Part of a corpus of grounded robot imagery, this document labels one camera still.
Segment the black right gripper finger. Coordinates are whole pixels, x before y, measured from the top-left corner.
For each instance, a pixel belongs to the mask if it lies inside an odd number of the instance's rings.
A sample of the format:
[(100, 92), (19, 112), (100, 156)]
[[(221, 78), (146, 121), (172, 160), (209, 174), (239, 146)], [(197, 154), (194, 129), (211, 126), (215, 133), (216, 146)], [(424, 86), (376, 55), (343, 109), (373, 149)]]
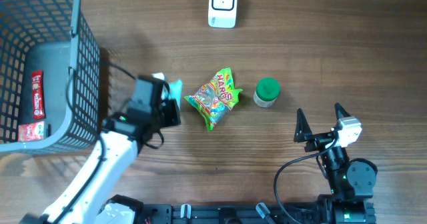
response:
[(334, 109), (337, 119), (336, 128), (343, 128), (351, 123), (351, 115), (339, 103), (335, 103)]
[(312, 139), (312, 130), (301, 108), (297, 110), (296, 130), (294, 142), (306, 142)]

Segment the teal tissue packet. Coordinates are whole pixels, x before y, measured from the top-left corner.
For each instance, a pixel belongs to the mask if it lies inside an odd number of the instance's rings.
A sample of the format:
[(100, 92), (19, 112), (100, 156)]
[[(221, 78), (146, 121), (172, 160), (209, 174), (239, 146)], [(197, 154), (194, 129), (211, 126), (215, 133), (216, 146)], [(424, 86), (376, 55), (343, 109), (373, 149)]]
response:
[(178, 79), (177, 81), (174, 81), (174, 82), (168, 82), (168, 78), (162, 72), (152, 73), (151, 75), (157, 79), (161, 79), (161, 80), (165, 81), (169, 85), (169, 88), (167, 88), (165, 85), (163, 86), (161, 99), (162, 100), (165, 100), (165, 99), (176, 100), (178, 109), (181, 110), (181, 92), (183, 89), (182, 80)]

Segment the green lid jar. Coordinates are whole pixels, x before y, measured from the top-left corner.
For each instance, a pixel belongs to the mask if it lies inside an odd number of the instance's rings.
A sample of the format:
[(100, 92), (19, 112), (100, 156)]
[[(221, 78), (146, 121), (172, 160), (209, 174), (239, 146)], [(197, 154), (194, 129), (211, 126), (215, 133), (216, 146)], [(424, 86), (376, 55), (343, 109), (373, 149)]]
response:
[(271, 77), (261, 79), (254, 91), (254, 102), (263, 108), (271, 107), (280, 94), (280, 84)]

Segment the green Haribo gummy bag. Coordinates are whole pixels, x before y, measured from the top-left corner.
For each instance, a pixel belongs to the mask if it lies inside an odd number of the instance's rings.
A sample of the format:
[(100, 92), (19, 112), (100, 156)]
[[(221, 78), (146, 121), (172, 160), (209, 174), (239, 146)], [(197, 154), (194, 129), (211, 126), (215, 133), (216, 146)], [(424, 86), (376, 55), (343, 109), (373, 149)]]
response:
[(239, 102), (241, 91), (242, 89), (234, 87), (232, 69), (226, 67), (193, 95), (187, 95), (184, 99), (201, 114), (207, 131), (210, 132)]

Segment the red snack stick packet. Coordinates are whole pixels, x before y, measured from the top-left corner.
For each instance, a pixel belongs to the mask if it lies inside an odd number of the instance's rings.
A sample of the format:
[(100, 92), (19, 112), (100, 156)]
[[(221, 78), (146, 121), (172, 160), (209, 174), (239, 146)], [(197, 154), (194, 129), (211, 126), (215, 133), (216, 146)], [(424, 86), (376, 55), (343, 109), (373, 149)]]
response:
[(31, 90), (33, 101), (33, 118), (45, 118), (45, 104), (43, 98), (43, 71), (37, 70), (31, 74)]

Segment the red white candy packet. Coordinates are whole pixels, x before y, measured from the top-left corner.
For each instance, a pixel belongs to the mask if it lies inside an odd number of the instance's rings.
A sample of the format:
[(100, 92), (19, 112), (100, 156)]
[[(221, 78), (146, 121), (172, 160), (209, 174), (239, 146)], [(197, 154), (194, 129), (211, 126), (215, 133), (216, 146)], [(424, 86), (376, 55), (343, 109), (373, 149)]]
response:
[(23, 124), (18, 126), (18, 141), (38, 141), (45, 138), (46, 127), (44, 121)]

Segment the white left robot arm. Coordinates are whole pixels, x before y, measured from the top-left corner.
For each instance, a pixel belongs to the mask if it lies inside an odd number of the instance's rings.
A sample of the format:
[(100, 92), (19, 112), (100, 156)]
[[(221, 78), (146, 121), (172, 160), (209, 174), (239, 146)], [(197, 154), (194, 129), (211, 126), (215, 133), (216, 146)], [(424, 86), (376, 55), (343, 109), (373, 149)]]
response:
[(182, 80), (169, 83), (163, 73), (139, 76), (126, 111), (103, 120), (93, 151), (68, 188), (42, 215), (27, 213), (21, 222), (143, 223), (142, 202), (108, 196), (153, 135), (181, 123), (182, 89)]

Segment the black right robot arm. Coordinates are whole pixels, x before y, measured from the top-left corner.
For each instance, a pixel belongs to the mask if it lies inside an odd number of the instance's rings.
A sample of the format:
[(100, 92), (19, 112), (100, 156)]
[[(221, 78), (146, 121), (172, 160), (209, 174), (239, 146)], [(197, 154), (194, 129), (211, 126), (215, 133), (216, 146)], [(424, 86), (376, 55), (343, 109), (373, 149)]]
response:
[(346, 148), (362, 133), (362, 124), (339, 103), (334, 105), (336, 125), (329, 132), (312, 133), (302, 109), (297, 110), (294, 135), (296, 143), (305, 143), (304, 151), (316, 153), (322, 175), (328, 180), (331, 193), (319, 195), (313, 213), (304, 217), (307, 223), (375, 223), (373, 197), (378, 168), (373, 162), (350, 159)]

